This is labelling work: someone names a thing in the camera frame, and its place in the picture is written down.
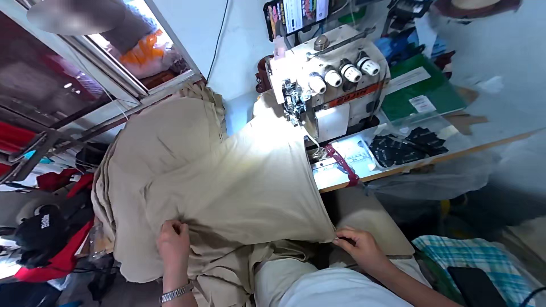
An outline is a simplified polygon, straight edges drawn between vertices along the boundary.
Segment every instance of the red tape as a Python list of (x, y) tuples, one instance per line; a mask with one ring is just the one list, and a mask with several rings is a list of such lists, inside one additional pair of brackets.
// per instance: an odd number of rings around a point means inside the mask
[(345, 161), (345, 159), (339, 154), (339, 152), (335, 150), (335, 148), (331, 144), (326, 144), (326, 146), (324, 146), (324, 149), (326, 149), (326, 155), (330, 158), (334, 158), (337, 164), (341, 165), (341, 167), (347, 172), (347, 176), (349, 177), (349, 185), (347, 186), (357, 185), (360, 178), (353, 172), (353, 169), (350, 168), (349, 164), (347, 164), (347, 161)]

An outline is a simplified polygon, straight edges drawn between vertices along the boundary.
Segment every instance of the orange label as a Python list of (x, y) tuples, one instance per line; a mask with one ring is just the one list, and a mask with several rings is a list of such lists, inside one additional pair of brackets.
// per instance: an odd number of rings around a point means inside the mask
[(334, 100), (332, 100), (330, 102), (330, 107), (333, 108), (333, 107), (336, 107), (336, 106), (338, 106), (340, 104), (344, 104), (347, 101), (351, 101), (353, 99), (357, 99), (357, 98), (360, 98), (362, 96), (371, 94), (371, 93), (375, 92), (378, 88), (379, 88), (379, 84), (375, 83), (375, 84), (372, 84), (372, 85), (370, 85), (368, 87), (365, 87), (365, 88), (362, 88), (360, 90), (354, 91), (354, 92), (352, 92), (352, 93), (350, 93), (348, 95), (345, 95), (343, 97), (336, 98), (336, 99), (334, 99)]

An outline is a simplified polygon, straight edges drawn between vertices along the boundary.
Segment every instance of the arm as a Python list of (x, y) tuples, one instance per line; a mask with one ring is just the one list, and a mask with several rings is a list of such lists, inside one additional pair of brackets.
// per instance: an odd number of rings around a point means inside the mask
[[(187, 224), (169, 220), (163, 223), (157, 238), (157, 249), (163, 259), (163, 293), (189, 283), (189, 230)], [(193, 293), (185, 293), (163, 303), (163, 307), (197, 307)]]
[[(438, 292), (428, 288), (394, 266), (377, 245), (372, 234), (366, 231), (345, 227), (336, 232), (334, 244), (347, 251), (368, 274), (380, 281), (397, 296), (415, 307), (460, 307)], [(353, 246), (346, 240), (355, 242)]]

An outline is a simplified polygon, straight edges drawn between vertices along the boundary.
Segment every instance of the checkered cloth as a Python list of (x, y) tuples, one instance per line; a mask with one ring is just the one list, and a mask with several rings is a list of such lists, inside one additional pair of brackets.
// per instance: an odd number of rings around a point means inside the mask
[[(482, 269), (500, 292), (509, 307), (517, 307), (531, 293), (527, 282), (500, 249), (484, 239), (455, 240), (435, 235), (424, 235), (412, 243), (446, 272), (448, 267)], [(531, 300), (527, 306), (535, 306)]]

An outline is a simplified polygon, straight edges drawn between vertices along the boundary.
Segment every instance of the white shirt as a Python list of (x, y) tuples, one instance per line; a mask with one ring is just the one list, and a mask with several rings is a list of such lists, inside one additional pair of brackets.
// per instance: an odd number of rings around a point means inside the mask
[(283, 295), (279, 307), (411, 307), (359, 272), (330, 268), (308, 273)]

